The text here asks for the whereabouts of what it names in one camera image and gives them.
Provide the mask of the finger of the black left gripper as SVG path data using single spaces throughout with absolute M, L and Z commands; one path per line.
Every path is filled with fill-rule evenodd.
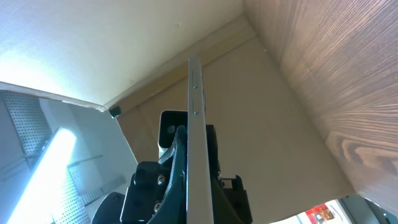
M 211 197 L 215 224 L 244 224 L 233 204 L 224 194 L 222 179 L 219 179 L 220 163 L 216 130 L 212 124 L 206 125 L 208 159 L 210 168 Z
M 154 215 L 154 223 L 175 224 L 185 223 L 186 216 L 186 159 L 187 156 L 187 130 L 185 126 L 176 128 L 174 140 L 169 149 L 159 159 L 163 165 L 172 162 L 169 183 L 159 211 Z

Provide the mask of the smartphone with teal screen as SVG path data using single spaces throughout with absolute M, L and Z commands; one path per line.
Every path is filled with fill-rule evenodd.
M 187 223 L 214 222 L 205 124 L 203 72 L 198 57 L 188 59 Z

